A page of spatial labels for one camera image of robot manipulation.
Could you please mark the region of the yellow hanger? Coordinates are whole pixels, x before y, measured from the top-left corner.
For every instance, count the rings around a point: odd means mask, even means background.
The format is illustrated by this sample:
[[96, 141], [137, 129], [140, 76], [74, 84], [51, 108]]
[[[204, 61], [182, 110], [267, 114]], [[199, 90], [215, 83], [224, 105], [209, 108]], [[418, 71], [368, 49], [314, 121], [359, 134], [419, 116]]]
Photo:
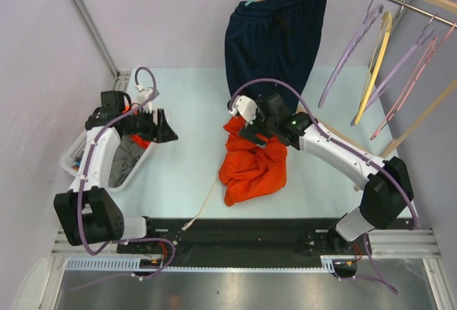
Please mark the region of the yellow hanger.
[[381, 69], [381, 65], [386, 53], [386, 48], [391, 37], [392, 28], [393, 15], [391, 12], [387, 11], [382, 17], [381, 30], [378, 35], [375, 51], [373, 53], [373, 56], [371, 57], [370, 64], [368, 65], [368, 73], [363, 87], [360, 103], [358, 106], [358, 111], [353, 119], [353, 125], [359, 123], [364, 111], [366, 110], [366, 107], [368, 106], [368, 101], [375, 88], [378, 73]]

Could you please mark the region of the orange shorts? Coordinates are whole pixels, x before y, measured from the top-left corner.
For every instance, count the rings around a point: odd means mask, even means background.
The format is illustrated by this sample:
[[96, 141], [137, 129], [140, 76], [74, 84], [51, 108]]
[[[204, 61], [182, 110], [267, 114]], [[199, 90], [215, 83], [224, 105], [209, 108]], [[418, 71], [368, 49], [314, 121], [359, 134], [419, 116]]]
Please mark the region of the orange shorts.
[[275, 136], [259, 146], [240, 136], [246, 124], [233, 117], [224, 125], [228, 132], [226, 155], [219, 169], [219, 181], [226, 187], [227, 206], [273, 194], [287, 182], [288, 149]]

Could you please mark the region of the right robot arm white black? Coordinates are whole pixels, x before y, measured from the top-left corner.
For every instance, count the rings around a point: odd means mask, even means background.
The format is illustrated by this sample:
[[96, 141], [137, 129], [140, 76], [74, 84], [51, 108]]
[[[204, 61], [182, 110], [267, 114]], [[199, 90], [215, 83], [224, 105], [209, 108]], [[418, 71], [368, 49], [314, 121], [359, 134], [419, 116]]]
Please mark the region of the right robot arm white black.
[[347, 176], [363, 192], [361, 203], [345, 214], [329, 236], [330, 247], [345, 254], [356, 239], [373, 229], [387, 229], [413, 200], [408, 169], [394, 156], [384, 159], [369, 154], [334, 136], [305, 112], [293, 113], [278, 94], [252, 100], [237, 96], [230, 112], [245, 120], [239, 134], [263, 145], [277, 138], [283, 145], [311, 154]]

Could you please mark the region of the white laundry basket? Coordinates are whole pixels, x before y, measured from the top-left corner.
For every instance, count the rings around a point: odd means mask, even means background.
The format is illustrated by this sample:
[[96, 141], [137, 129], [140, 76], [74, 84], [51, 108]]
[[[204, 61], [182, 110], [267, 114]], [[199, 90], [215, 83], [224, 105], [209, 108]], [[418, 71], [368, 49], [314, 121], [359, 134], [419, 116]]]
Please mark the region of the white laundry basket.
[[103, 91], [101, 105], [86, 120], [84, 131], [61, 159], [74, 177], [69, 190], [101, 186], [120, 191], [144, 162], [159, 138], [159, 110], [146, 102], [152, 89], [140, 91], [137, 102], [123, 91]]

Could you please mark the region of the aluminium frame post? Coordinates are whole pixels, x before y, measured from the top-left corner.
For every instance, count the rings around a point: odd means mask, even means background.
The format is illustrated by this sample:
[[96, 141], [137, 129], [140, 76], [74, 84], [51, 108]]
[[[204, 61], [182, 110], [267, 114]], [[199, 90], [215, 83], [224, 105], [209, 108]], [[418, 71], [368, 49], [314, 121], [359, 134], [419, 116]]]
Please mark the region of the aluminium frame post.
[[90, 14], [84, 0], [70, 0], [72, 6], [74, 7], [76, 14], [81, 20], [81, 23], [85, 27], [90, 39], [92, 40], [93, 45], [99, 53], [103, 63], [106, 68], [109, 70], [110, 75], [113, 80], [116, 81], [119, 77], [119, 70], [117, 69], [115, 62], [100, 34], [96, 23], [94, 22], [92, 15]]

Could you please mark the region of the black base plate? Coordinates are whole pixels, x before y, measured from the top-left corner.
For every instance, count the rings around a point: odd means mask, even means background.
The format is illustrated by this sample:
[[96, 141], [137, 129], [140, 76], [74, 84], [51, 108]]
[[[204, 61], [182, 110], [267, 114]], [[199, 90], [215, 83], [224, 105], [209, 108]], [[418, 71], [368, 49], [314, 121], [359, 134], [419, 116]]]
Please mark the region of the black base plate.
[[147, 219], [146, 235], [168, 239], [166, 260], [183, 269], [311, 269], [322, 256], [355, 261], [374, 250], [376, 238], [400, 233], [397, 219], [385, 231], [346, 242], [336, 235], [335, 219]]

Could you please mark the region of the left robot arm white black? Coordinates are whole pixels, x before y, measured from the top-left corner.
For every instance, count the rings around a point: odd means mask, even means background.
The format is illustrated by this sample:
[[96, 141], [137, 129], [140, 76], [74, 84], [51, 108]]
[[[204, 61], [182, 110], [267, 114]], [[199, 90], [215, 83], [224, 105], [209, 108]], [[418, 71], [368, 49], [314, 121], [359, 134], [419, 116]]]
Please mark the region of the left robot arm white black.
[[147, 229], [144, 216], [126, 217], [109, 195], [109, 177], [115, 153], [124, 136], [137, 135], [152, 144], [177, 140], [163, 109], [153, 110], [158, 92], [139, 93], [138, 106], [122, 91], [101, 93], [101, 105], [85, 123], [86, 145], [79, 170], [69, 190], [55, 195], [54, 209], [72, 246], [132, 241], [144, 253], [153, 251], [158, 236]]

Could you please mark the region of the navy blue shorts hanging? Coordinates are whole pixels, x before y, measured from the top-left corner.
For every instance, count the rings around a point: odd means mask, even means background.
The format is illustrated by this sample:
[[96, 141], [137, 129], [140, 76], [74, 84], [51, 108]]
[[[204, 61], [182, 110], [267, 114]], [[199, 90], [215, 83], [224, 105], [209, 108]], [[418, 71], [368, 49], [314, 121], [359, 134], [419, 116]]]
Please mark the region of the navy blue shorts hanging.
[[[317, 57], [327, 0], [243, 3], [230, 16], [224, 39], [228, 90], [251, 99], [277, 93], [295, 111]], [[241, 89], [252, 80], [257, 84]]]

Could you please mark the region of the purple notched hanger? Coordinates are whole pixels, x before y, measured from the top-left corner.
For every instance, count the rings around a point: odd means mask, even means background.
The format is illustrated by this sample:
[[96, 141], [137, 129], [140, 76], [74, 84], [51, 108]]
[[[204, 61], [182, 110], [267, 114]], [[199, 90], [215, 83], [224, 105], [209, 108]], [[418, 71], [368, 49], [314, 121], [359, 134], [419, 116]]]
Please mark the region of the purple notched hanger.
[[329, 77], [323, 91], [321, 94], [321, 97], [318, 101], [318, 108], [320, 109], [324, 103], [325, 100], [328, 96], [328, 93], [333, 86], [334, 82], [336, 81], [337, 76], [341, 72], [342, 68], [344, 67], [345, 63], [348, 61], [350, 55], [353, 53], [355, 48], [358, 46], [358, 44], [361, 42], [361, 40], [364, 38], [368, 30], [371, 28], [373, 23], [377, 20], [377, 18], [383, 13], [383, 5], [377, 5], [374, 6], [374, 9], [371, 10], [371, 5], [373, 4], [374, 0], [371, 0], [370, 4], [368, 5], [367, 12], [365, 19], [361, 22], [361, 25], [357, 28], [355, 34], [349, 41], [347, 47], [343, 51], [340, 59], [338, 60], [331, 76]]

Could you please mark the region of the grey garment in basket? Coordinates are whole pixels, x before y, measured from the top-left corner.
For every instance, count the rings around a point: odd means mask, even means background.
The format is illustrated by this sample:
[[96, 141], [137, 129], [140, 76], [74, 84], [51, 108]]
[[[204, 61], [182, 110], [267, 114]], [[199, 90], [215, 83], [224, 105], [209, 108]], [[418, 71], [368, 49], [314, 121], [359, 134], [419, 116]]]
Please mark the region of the grey garment in basket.
[[131, 177], [134, 167], [143, 156], [145, 149], [137, 146], [128, 136], [123, 136], [113, 157], [109, 174], [109, 187], [124, 186]]

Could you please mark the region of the pink hanger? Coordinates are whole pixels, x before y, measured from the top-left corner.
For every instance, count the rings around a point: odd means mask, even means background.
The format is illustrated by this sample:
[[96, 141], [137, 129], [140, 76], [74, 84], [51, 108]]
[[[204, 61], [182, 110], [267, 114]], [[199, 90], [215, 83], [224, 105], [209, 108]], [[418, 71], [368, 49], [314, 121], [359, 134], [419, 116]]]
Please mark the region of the pink hanger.
[[400, 95], [398, 96], [396, 101], [393, 103], [391, 108], [388, 110], [388, 113], [384, 116], [381, 123], [378, 125], [378, 127], [375, 129], [375, 131], [370, 136], [371, 141], [373, 141], [375, 138], [378, 137], [378, 135], [383, 131], [383, 129], [389, 124], [389, 122], [395, 116], [395, 114], [403, 107], [403, 105], [404, 105], [405, 101], [407, 100], [407, 98], [409, 97], [412, 89], [416, 85], [417, 81], [420, 79], [424, 69], [431, 62], [431, 59], [436, 54], [436, 52], [443, 46], [443, 44], [448, 40], [449, 36], [455, 30], [456, 30], [456, 22], [453, 23], [453, 26], [450, 27], [450, 29], [447, 31], [446, 35], [440, 41], [438, 40], [438, 37], [433, 33], [431, 38], [425, 42], [425, 44], [427, 44], [427, 46], [426, 46], [425, 50], [423, 51], [420, 59], [418, 60], [418, 63], [416, 64], [416, 66], [415, 66], [413, 72], [411, 73], [410, 77], [408, 78], [407, 82], [404, 84]]

